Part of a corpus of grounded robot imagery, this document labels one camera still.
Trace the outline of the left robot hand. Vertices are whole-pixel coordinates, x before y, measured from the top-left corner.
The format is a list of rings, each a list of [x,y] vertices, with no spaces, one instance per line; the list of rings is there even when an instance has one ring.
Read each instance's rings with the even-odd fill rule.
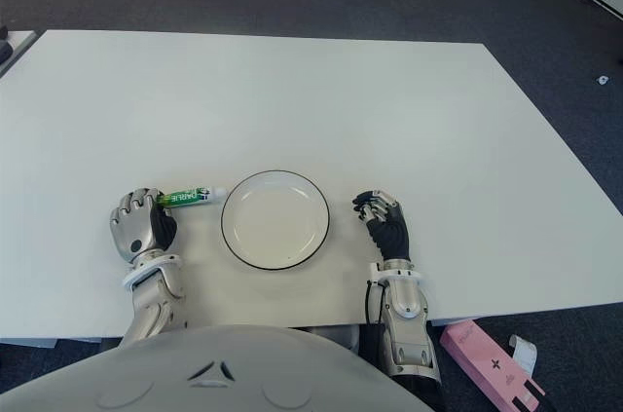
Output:
[[[110,230],[120,256],[132,263],[142,253],[167,250],[177,233],[177,222],[158,198],[156,188],[138,188],[124,195],[110,217]]]

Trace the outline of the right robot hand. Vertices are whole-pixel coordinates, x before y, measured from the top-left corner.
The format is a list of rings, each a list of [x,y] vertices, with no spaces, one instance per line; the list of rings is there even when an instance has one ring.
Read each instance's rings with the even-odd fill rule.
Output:
[[[394,197],[382,190],[371,190],[357,195],[352,204],[384,260],[410,260],[409,231],[402,207]]]

